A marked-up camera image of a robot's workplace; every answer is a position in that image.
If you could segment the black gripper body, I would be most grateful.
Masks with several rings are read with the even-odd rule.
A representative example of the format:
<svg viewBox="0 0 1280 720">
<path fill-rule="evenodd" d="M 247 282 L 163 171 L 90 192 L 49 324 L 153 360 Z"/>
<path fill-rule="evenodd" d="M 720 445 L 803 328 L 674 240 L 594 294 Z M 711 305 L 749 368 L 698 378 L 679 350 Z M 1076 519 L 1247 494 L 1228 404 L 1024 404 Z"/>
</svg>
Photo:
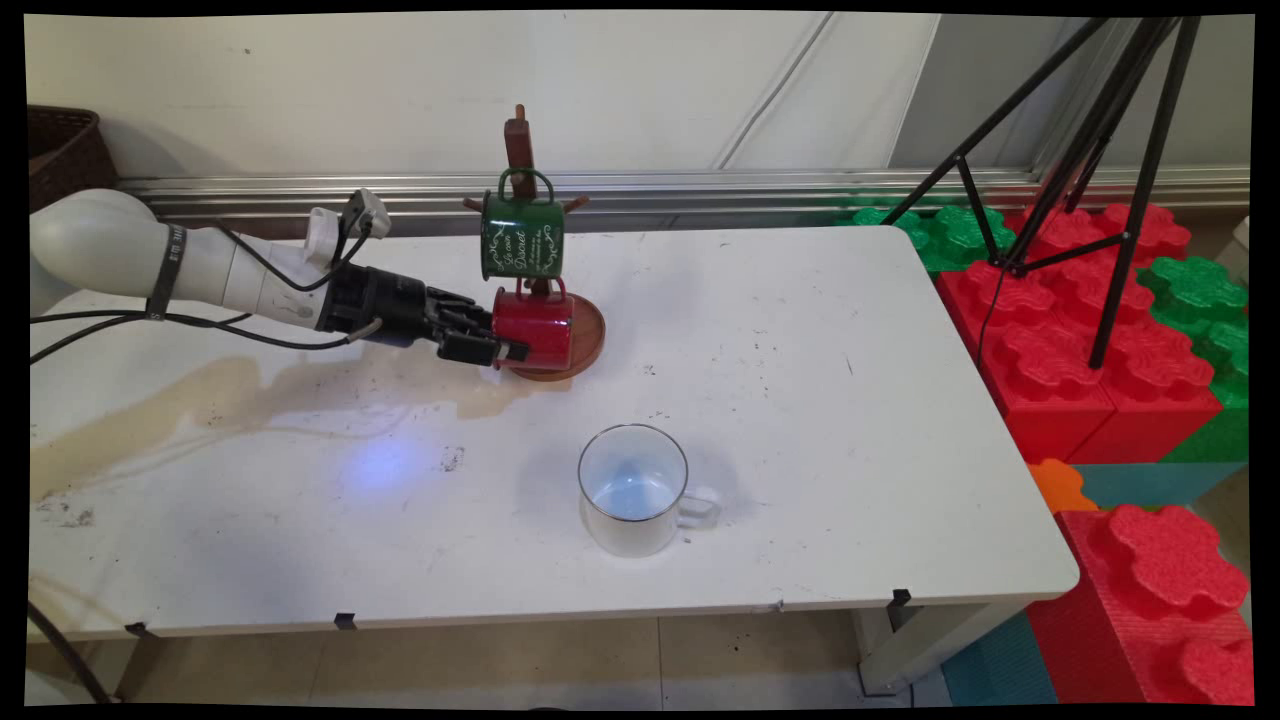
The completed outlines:
<svg viewBox="0 0 1280 720">
<path fill-rule="evenodd" d="M 379 320 L 379 328 L 364 338 L 399 348 L 433 340 L 428 316 L 435 304 L 453 299 L 452 293 L 420 279 L 355 264 L 337 270 L 324 290 L 317 316 L 320 332 L 353 334 Z"/>
</svg>

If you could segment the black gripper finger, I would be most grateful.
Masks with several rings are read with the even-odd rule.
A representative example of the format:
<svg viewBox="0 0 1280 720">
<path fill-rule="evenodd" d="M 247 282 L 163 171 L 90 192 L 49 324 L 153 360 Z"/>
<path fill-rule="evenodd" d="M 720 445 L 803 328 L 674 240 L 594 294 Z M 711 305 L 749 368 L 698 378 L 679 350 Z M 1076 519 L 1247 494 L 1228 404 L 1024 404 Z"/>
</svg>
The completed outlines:
<svg viewBox="0 0 1280 720">
<path fill-rule="evenodd" d="M 456 332 L 492 332 L 492 313 L 474 300 L 435 287 L 429 288 L 429 322 Z"/>
<path fill-rule="evenodd" d="M 436 356 L 453 363 L 500 366 L 503 363 L 524 363 L 529 354 L 530 346 L 515 340 L 453 329 L 436 333 Z"/>
</svg>

